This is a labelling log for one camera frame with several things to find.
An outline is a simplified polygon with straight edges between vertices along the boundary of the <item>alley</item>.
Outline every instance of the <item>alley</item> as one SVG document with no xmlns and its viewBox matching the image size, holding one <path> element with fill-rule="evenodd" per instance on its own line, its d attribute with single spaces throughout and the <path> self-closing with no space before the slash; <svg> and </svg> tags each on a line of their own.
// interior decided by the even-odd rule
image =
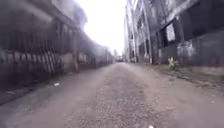
<svg viewBox="0 0 224 128">
<path fill-rule="evenodd" d="M 0 107 L 0 128 L 221 128 L 213 90 L 118 63 L 71 74 Z"/>
</svg>

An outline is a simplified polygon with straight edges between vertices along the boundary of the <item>debris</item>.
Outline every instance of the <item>debris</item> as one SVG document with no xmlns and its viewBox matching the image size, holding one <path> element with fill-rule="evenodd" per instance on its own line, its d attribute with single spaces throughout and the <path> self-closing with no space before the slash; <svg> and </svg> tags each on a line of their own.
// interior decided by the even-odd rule
<svg viewBox="0 0 224 128">
<path fill-rule="evenodd" d="M 55 84 L 54 84 L 55 87 L 57 87 L 57 86 L 59 86 L 59 85 L 60 85 L 59 83 L 55 83 Z"/>
<path fill-rule="evenodd" d="M 12 92 L 12 91 L 8 91 L 7 93 L 8 94 L 15 94 L 15 92 Z"/>
<path fill-rule="evenodd" d="M 149 125 L 149 128 L 154 128 L 152 125 Z"/>
</svg>

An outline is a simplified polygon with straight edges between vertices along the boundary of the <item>building column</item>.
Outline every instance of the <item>building column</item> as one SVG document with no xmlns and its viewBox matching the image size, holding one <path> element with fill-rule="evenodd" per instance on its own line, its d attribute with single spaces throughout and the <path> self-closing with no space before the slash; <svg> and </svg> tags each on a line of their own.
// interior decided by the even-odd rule
<svg viewBox="0 0 224 128">
<path fill-rule="evenodd" d="M 153 59 L 152 59 L 152 42 L 151 42 L 151 37 L 150 37 L 150 28 L 149 28 L 149 22 L 148 22 L 148 13 L 147 13 L 147 1 L 146 0 L 142 0 L 142 3 L 143 3 L 143 11 L 144 11 L 144 16 L 145 16 L 145 23 L 146 23 L 146 32 L 147 32 L 147 38 L 148 38 L 148 42 L 149 42 L 149 63 L 152 64 L 153 62 Z"/>
</svg>

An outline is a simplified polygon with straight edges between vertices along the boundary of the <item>industrial building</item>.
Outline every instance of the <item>industrial building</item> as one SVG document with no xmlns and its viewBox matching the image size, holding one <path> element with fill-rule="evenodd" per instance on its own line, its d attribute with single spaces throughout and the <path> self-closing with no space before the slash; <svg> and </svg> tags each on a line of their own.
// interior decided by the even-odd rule
<svg viewBox="0 0 224 128">
<path fill-rule="evenodd" d="M 221 73 L 223 12 L 223 0 L 127 0 L 126 55 L 151 64 L 174 57 L 181 66 Z"/>
<path fill-rule="evenodd" d="M 74 0 L 1 0 L 0 15 L 0 89 L 96 65 L 103 46 L 83 32 L 87 17 Z"/>
</svg>

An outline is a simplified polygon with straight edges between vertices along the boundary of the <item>sidewalk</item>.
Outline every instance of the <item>sidewalk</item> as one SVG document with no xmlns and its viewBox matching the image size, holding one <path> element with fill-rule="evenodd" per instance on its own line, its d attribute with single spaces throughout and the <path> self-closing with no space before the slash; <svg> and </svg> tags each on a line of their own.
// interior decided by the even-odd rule
<svg viewBox="0 0 224 128">
<path fill-rule="evenodd" d="M 200 88 L 210 88 L 219 91 L 224 90 L 224 79 L 222 76 L 213 76 L 191 71 L 189 68 L 179 68 L 178 71 L 170 71 L 168 65 L 146 66 L 152 68 L 162 74 L 174 76 L 180 79 L 197 84 Z"/>
</svg>

